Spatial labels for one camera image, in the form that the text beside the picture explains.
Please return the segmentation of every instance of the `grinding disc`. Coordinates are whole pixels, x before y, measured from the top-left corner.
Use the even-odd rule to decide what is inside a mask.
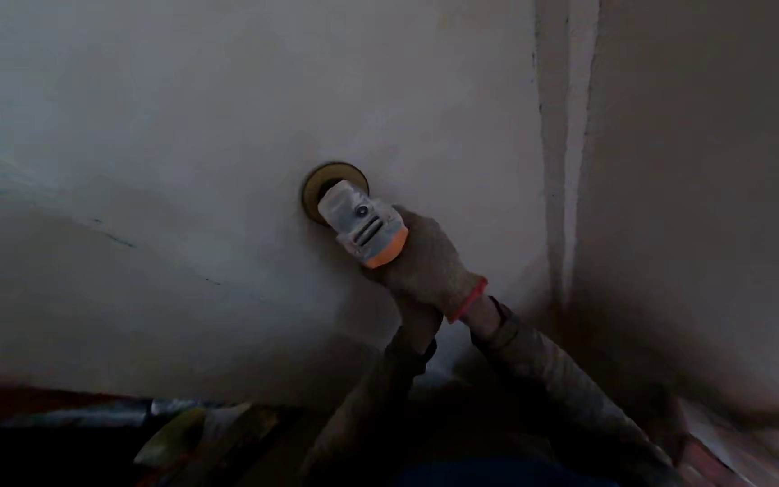
[[[365,194],[369,194],[369,181],[362,174],[362,171],[346,162],[327,162],[312,171],[302,185],[302,209],[306,211],[306,215],[310,219],[320,225],[329,226],[320,215],[318,204],[320,198],[342,179],[350,181],[359,186],[359,189],[363,190]]]

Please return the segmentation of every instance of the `red glove cuff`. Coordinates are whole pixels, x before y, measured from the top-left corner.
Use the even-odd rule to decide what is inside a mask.
[[[454,323],[462,316],[465,316],[465,313],[467,313],[467,309],[470,308],[471,304],[473,304],[473,302],[476,301],[478,297],[483,295],[483,292],[486,290],[486,286],[488,285],[488,283],[489,283],[488,279],[486,279],[485,277],[481,277],[480,282],[477,282],[477,285],[476,287],[473,288],[473,291],[471,291],[471,293],[467,295],[467,298],[465,298],[464,303],[461,304],[459,309],[457,309],[452,316],[449,316],[447,318],[447,321],[450,323]]]

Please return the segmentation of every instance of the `ventilation slot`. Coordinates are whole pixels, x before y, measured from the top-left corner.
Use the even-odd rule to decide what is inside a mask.
[[[384,227],[384,222],[380,220],[377,216],[373,216],[371,220],[369,220],[369,223],[365,224],[362,227],[362,230],[359,231],[357,236],[353,238],[353,243],[362,247],[363,245],[367,244],[372,238],[374,238],[375,235],[377,235],[377,232],[381,230]]]

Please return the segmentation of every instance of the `grinder body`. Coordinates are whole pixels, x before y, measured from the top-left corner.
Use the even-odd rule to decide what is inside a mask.
[[[408,228],[395,208],[369,198],[347,180],[326,191],[318,211],[336,231],[342,247],[369,269],[398,257],[408,239]]]

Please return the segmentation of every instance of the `plaster wall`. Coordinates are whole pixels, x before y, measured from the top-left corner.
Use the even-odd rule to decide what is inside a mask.
[[[542,299],[532,9],[0,1],[0,378],[336,400],[397,317],[302,215],[327,160]],[[451,375],[467,333],[439,342]]]
[[[779,2],[613,0],[598,29],[574,306],[779,411]]]

